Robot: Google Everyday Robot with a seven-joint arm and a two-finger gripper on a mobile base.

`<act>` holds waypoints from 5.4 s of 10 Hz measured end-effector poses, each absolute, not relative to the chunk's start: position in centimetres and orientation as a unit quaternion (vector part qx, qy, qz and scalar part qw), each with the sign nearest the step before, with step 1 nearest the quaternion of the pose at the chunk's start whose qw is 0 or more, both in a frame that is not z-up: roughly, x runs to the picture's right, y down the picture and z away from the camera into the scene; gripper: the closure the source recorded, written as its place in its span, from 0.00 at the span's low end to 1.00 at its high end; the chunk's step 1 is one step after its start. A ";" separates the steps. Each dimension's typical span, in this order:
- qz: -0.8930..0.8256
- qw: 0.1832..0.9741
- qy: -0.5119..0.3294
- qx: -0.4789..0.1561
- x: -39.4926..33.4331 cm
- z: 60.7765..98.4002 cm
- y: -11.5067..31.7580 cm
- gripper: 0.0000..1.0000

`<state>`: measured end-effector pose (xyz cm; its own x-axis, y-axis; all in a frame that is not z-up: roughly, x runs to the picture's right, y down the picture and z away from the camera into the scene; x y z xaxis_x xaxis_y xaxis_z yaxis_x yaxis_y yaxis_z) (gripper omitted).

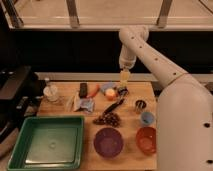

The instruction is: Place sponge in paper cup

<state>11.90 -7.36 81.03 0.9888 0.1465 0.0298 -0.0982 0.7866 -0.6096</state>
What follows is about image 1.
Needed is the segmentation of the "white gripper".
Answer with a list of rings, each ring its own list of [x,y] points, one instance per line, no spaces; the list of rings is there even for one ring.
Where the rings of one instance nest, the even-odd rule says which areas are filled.
[[[125,86],[128,83],[130,77],[130,69],[132,69],[136,62],[136,56],[127,48],[122,48],[119,56],[119,66],[121,69],[125,70]],[[124,84],[124,70],[120,72],[120,84]]]

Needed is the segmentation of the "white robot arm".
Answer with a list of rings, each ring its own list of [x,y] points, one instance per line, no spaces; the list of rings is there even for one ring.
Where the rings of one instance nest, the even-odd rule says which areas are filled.
[[[141,61],[163,87],[156,107],[157,171],[213,171],[213,94],[152,48],[145,26],[120,29],[119,65]]]

